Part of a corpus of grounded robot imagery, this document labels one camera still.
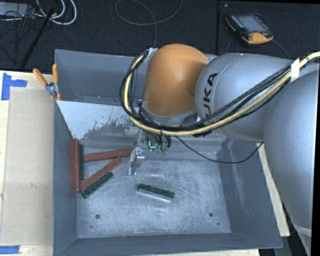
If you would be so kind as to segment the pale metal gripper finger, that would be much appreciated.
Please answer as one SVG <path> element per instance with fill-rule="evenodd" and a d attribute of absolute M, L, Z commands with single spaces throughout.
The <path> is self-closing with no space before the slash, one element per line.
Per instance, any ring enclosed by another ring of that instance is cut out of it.
<path fill-rule="evenodd" d="M 138 170 L 142 165 L 143 161 L 145 160 L 145 154 L 142 149 L 136 150 L 136 160 L 135 160 L 135 170 Z"/>
<path fill-rule="evenodd" d="M 136 175 L 137 174 L 136 170 L 137 170 L 137 150 L 133 149 L 129 158 L 128 175 Z"/>

